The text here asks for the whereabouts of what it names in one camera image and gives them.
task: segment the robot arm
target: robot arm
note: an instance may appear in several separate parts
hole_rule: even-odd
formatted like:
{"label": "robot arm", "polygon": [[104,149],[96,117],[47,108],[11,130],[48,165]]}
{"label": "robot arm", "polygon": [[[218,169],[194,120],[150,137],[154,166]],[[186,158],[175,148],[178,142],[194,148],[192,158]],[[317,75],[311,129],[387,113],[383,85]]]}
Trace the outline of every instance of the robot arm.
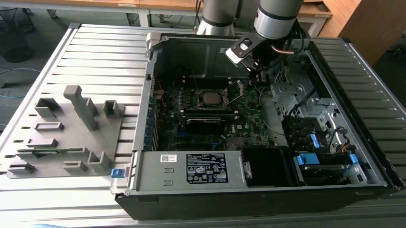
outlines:
{"label": "robot arm", "polygon": [[297,30],[302,36],[297,16],[303,0],[260,0],[254,27],[227,50],[226,54],[234,64],[243,64],[250,72],[264,70],[283,51],[283,45]]}

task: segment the green circuit board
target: green circuit board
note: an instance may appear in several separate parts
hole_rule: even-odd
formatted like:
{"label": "green circuit board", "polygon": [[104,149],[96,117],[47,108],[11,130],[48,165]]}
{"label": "green circuit board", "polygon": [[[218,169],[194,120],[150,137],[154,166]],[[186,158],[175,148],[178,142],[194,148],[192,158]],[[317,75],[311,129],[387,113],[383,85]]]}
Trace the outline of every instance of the green circuit board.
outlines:
{"label": "green circuit board", "polygon": [[[160,102],[162,99],[164,100],[158,115],[160,151],[235,150],[244,145],[271,144],[262,120],[259,92],[254,88],[243,88],[240,93],[240,88],[235,84],[230,86],[227,92],[224,89],[196,89],[171,85],[164,87],[164,92],[160,92],[156,98]],[[204,99],[219,103],[203,104]],[[214,111],[215,114],[210,115],[206,111]],[[220,132],[206,134],[184,132],[184,119],[218,117],[227,118]]]}

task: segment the slotted metal table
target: slotted metal table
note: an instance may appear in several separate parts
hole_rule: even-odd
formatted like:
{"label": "slotted metal table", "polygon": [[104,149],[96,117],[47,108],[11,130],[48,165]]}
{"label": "slotted metal table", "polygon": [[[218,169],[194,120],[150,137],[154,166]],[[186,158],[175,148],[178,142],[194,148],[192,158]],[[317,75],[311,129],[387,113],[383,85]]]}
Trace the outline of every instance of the slotted metal table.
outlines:
{"label": "slotted metal table", "polygon": [[[191,33],[183,29],[87,24],[73,24],[69,27],[0,137],[0,222],[17,222],[13,225],[19,227],[32,224],[63,227],[219,227],[271,223],[289,223],[286,227],[342,227],[351,219],[351,224],[391,223],[401,227],[406,215],[405,192],[381,200],[359,202],[339,211],[318,214],[134,221],[115,202],[110,192],[110,176],[13,180],[7,178],[5,173],[16,148],[27,138],[33,125],[37,114],[33,105],[41,97],[65,101],[63,91],[67,85],[80,85],[83,94],[91,97],[94,103],[116,100],[126,105],[114,162],[130,162],[147,64],[144,41],[147,34],[154,31]],[[350,93],[359,113],[369,122],[373,135],[378,138],[378,143],[405,179],[406,153],[398,142],[406,145],[406,122],[402,119],[405,114],[394,108],[399,104],[351,44],[341,39],[317,38],[314,41]]]}

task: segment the blue cable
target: blue cable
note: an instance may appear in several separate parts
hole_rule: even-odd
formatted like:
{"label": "blue cable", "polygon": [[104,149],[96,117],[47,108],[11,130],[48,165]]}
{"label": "blue cable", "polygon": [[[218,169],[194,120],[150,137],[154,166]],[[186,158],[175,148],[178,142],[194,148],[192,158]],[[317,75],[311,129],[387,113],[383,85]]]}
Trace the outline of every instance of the blue cable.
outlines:
{"label": "blue cable", "polygon": [[[16,69],[9,69],[9,68],[3,67],[3,66],[0,66],[0,68],[7,69],[5,71],[0,72],[0,74],[7,73],[7,72],[13,71],[13,70],[31,70],[31,71],[37,72],[37,74],[40,74],[40,71],[39,71],[39,70],[31,69],[31,68],[16,68]],[[25,96],[4,96],[4,95],[0,95],[0,97],[15,99],[15,98],[23,98],[23,97],[25,97]]]}
{"label": "blue cable", "polygon": [[0,97],[15,99],[15,98],[23,98],[23,97],[25,97],[25,96],[4,96],[4,95],[0,95]]}

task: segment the table leg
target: table leg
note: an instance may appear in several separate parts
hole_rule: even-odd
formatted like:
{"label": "table leg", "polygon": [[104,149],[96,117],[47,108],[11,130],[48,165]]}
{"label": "table leg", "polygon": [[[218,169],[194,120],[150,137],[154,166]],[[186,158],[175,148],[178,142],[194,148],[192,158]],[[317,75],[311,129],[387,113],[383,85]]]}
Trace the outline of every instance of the table leg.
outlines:
{"label": "table leg", "polygon": [[47,12],[48,12],[49,17],[51,17],[52,19],[57,18],[56,10],[55,10],[55,9],[48,9]]}
{"label": "table leg", "polygon": [[151,27],[151,14],[148,9],[138,9],[139,22],[142,27]]}
{"label": "table leg", "polygon": [[159,14],[159,22],[164,23],[166,22],[166,17],[163,14]]}

